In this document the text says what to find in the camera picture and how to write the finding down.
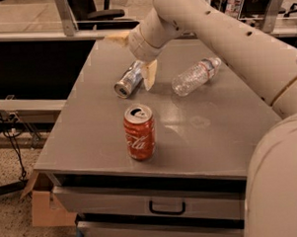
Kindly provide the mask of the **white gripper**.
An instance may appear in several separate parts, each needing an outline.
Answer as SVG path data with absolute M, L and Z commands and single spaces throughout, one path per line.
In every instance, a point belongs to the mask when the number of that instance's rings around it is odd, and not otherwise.
M 144 61 L 141 66 L 141 74 L 146 91 L 149 91 L 156 78 L 157 57 L 162 52 L 161 48 L 151 46 L 142 36 L 140 25 L 135 29 L 125 32 L 112 33 L 105 37 L 109 42 L 116 42 L 121 46 L 128 46 L 136 59 Z

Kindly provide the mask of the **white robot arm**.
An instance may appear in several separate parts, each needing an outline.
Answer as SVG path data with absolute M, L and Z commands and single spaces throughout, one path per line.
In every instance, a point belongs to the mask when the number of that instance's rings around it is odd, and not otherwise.
M 151 62 L 182 32 L 193 32 L 282 120 L 251 158 L 244 237 L 297 237 L 297 48 L 212 8 L 210 0 L 152 0 L 130 32 L 110 37 Z

